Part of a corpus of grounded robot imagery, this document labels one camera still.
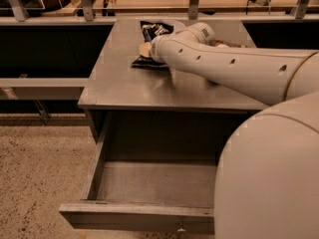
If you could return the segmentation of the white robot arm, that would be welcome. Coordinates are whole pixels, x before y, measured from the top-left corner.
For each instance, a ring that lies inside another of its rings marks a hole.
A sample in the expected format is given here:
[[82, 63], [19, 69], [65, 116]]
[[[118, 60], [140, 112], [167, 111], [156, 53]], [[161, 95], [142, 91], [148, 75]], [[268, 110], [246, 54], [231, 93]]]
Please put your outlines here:
[[218, 45], [205, 23], [159, 35], [140, 53], [266, 105], [222, 151], [215, 239], [319, 239], [319, 53]]

